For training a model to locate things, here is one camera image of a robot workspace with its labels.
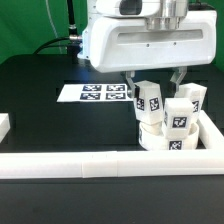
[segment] white foam barrier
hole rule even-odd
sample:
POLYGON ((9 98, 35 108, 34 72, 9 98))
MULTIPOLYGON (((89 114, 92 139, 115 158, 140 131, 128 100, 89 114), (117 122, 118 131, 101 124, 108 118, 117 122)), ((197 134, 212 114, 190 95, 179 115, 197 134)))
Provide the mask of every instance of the white foam barrier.
POLYGON ((0 179, 224 174, 222 134, 204 111, 200 113, 198 125, 202 129, 202 142, 211 148, 100 153, 4 153, 0 154, 0 179))

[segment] cable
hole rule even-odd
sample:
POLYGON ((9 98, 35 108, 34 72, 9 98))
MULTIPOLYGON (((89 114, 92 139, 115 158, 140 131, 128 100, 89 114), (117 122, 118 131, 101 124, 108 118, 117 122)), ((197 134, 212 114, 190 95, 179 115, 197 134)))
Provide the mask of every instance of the cable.
POLYGON ((46 3, 46 8, 47 8, 47 14, 48 14, 48 18, 49 18, 49 21, 50 21, 50 24, 51 24, 51 27, 53 29, 53 32, 54 32, 54 35, 56 38, 58 38, 58 33, 57 33, 57 30, 55 28, 55 25, 54 25, 54 22, 53 22, 53 19, 52 19, 52 16, 51 16, 51 11, 50 11, 50 7, 49 7, 49 2, 48 0, 45 0, 45 3, 46 3))
POLYGON ((64 44, 64 45, 49 45, 49 46, 44 46, 38 52, 36 52, 35 54, 38 54, 40 51, 42 51, 42 50, 44 50, 46 48, 67 47, 67 46, 68 46, 67 44, 64 44))
POLYGON ((38 54, 42 49, 47 48, 50 44, 57 43, 60 41, 65 41, 65 40, 69 40, 69 37, 59 37, 59 38, 50 40, 50 41, 46 42, 45 44, 41 45, 36 51, 34 51, 33 54, 38 54))
POLYGON ((75 25, 73 0, 67 0, 67 7, 68 7, 69 34, 77 35, 78 33, 77 33, 76 25, 75 25))
POLYGON ((203 11, 203 10, 216 10, 213 6, 208 5, 207 3, 201 3, 201 1, 197 1, 196 3, 189 4, 190 11, 203 11))

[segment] white block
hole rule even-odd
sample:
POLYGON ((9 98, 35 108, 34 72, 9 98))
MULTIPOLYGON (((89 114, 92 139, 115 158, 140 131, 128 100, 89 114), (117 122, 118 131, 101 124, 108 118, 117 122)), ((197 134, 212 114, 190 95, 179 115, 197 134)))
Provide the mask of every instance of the white block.
POLYGON ((194 105, 192 122, 197 122, 207 88, 195 83, 189 83, 179 86, 175 98, 188 98, 194 105))
POLYGON ((81 178, 90 153, 8 153, 0 155, 0 179, 81 178))
POLYGON ((165 101, 162 132, 169 140, 185 139, 190 132, 193 104, 187 98, 169 98, 165 101))
POLYGON ((10 129, 9 115, 0 114, 0 142, 4 139, 10 129))
POLYGON ((224 151, 118 152, 118 177, 224 174, 224 151))
POLYGON ((208 115, 202 110, 199 114, 199 137, 206 149, 224 149, 224 137, 208 115))
POLYGON ((82 162, 83 178, 117 177, 116 152, 95 152, 82 162))
POLYGON ((163 103, 159 84, 142 81, 135 83, 140 87, 138 99, 134 99, 137 120, 148 125, 163 120, 163 103))
POLYGON ((139 143, 146 150, 191 150, 196 149, 198 144, 199 127, 196 123, 191 124, 190 132, 185 139, 168 140, 162 131, 159 135, 147 131, 144 123, 139 125, 139 143))

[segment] stacked blocks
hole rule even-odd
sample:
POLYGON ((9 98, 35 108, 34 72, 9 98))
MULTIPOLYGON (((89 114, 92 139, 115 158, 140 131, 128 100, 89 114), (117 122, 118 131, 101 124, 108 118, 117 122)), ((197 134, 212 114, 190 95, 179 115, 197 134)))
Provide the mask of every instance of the stacked blocks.
POLYGON ((134 99, 136 118, 156 129, 163 120, 160 85, 149 81, 135 84, 140 87, 139 97, 134 99))
POLYGON ((179 86, 179 91, 175 94, 175 98, 188 98, 194 105, 192 115, 192 123, 196 123, 201 111, 201 107, 205 98, 207 88, 195 83, 189 83, 179 86))
POLYGON ((137 85, 140 95, 134 105, 136 117, 141 121, 140 145, 146 150, 196 149, 199 136, 196 122, 206 88, 193 83, 180 86, 176 98, 166 99, 163 112, 159 85, 147 81, 137 85), (156 97, 161 107, 153 113, 150 100, 156 97))

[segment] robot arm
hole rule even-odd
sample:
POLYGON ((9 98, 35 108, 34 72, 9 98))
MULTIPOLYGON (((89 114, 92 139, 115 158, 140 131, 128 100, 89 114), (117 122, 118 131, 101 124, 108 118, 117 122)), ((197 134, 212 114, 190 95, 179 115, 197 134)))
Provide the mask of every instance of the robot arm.
POLYGON ((188 0, 89 0, 84 58, 102 72, 209 64, 216 52, 214 10, 188 11, 188 0))

